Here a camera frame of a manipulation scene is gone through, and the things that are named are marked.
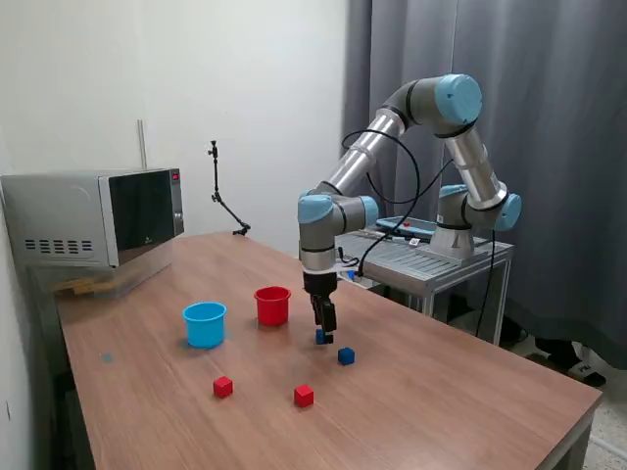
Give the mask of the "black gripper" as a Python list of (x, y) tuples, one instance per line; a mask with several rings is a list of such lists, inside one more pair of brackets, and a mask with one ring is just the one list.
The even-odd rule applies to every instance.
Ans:
[(334, 341), (333, 332), (337, 329), (335, 305), (330, 301), (330, 296), (337, 289), (337, 274), (328, 273), (303, 273), (304, 289), (311, 297), (314, 312), (314, 322), (322, 330), (322, 338), (325, 344)]

